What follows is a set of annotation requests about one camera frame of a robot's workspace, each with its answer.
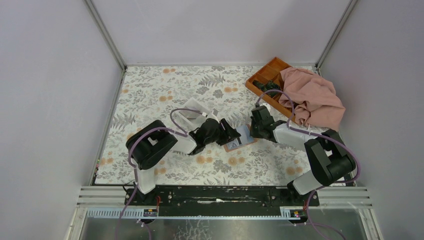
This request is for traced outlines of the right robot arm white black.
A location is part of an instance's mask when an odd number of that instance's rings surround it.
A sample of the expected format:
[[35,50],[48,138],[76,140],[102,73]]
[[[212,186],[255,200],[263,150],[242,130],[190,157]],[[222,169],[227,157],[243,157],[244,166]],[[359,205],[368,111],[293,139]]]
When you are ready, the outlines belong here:
[[309,192],[335,183],[357,167],[336,131],[329,129],[318,134],[293,128],[286,121],[275,121],[264,105],[251,110],[250,136],[306,153],[310,170],[287,184],[286,198],[293,206],[301,205]]

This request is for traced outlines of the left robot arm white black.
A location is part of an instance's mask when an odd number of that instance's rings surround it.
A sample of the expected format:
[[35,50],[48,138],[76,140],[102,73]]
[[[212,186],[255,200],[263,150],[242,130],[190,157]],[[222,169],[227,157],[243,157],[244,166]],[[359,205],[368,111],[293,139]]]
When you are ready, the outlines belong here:
[[241,137],[223,118],[207,118],[200,127],[188,133],[177,132],[155,120],[125,143],[128,162],[134,168],[136,199],[144,206],[155,200],[155,166],[170,151],[189,156],[202,152],[209,144],[224,146]]

